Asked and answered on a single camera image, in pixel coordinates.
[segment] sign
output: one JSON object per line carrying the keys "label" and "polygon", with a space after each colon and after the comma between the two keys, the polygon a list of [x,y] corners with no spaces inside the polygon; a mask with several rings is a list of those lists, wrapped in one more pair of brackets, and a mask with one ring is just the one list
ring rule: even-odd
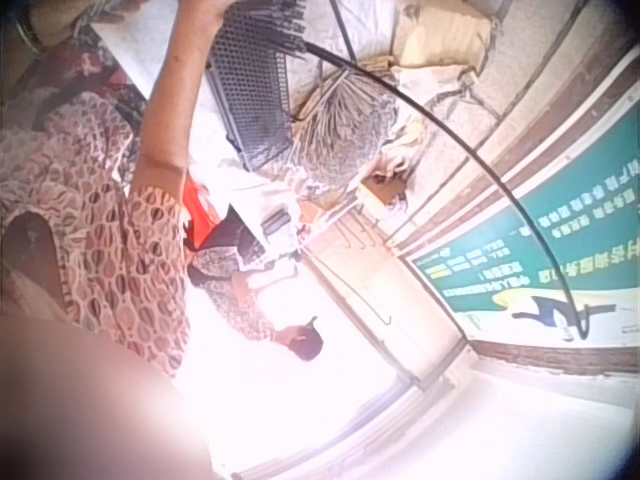
{"label": "sign", "polygon": [[469,339],[638,345],[640,106],[621,102],[626,112],[612,127],[520,199],[562,265],[581,315],[588,305],[588,337],[578,336],[548,258],[509,205],[408,259]]}

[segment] white wall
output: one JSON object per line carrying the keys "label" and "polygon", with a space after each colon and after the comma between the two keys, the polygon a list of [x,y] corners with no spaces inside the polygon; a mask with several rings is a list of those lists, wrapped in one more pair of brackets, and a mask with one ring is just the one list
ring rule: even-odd
{"label": "white wall", "polygon": [[360,248],[351,235],[352,245],[347,247],[336,228],[331,227],[311,244],[311,249],[357,290],[380,316],[386,321],[391,317],[391,324],[383,324],[356,294],[331,273],[322,267],[320,269],[400,363],[422,378],[462,335],[407,268],[381,245],[382,241],[373,232],[370,233],[376,241],[375,247],[371,246],[371,239],[360,231],[352,219],[345,217],[343,222],[358,235],[366,248]]}
{"label": "white wall", "polygon": [[[435,420],[419,427],[420,434],[375,472],[349,478],[601,479],[638,436],[635,405],[615,400],[621,393],[637,398],[637,379],[552,379],[548,372],[530,371],[517,382],[505,378],[518,369],[507,374],[492,367],[481,372],[476,364],[469,382]],[[530,386],[536,382],[538,388]],[[605,403],[584,399],[596,397]]]}

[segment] sleeve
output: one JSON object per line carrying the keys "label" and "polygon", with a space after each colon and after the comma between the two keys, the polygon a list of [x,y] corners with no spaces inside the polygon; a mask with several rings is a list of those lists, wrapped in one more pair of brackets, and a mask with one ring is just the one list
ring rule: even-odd
{"label": "sleeve", "polygon": [[255,297],[239,300],[230,281],[211,281],[202,285],[227,324],[247,340],[275,339],[276,329],[264,316]]}
{"label": "sleeve", "polygon": [[240,271],[236,247],[214,247],[200,250],[193,258],[193,266],[205,275],[230,277]]}
{"label": "sleeve", "polygon": [[154,187],[133,193],[127,206],[128,277],[138,319],[136,336],[127,347],[173,378],[190,333],[180,207],[171,195]]}

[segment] banner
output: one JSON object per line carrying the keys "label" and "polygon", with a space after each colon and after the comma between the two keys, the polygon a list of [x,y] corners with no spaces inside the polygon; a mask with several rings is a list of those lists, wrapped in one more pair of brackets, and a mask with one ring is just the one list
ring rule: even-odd
{"label": "banner", "polygon": [[562,265],[581,316],[588,306],[588,337],[580,339],[548,258],[508,206],[407,259],[469,339],[638,345],[640,106],[630,98],[619,102],[613,126],[595,138],[596,125],[580,139],[594,137],[590,146],[520,198]]}

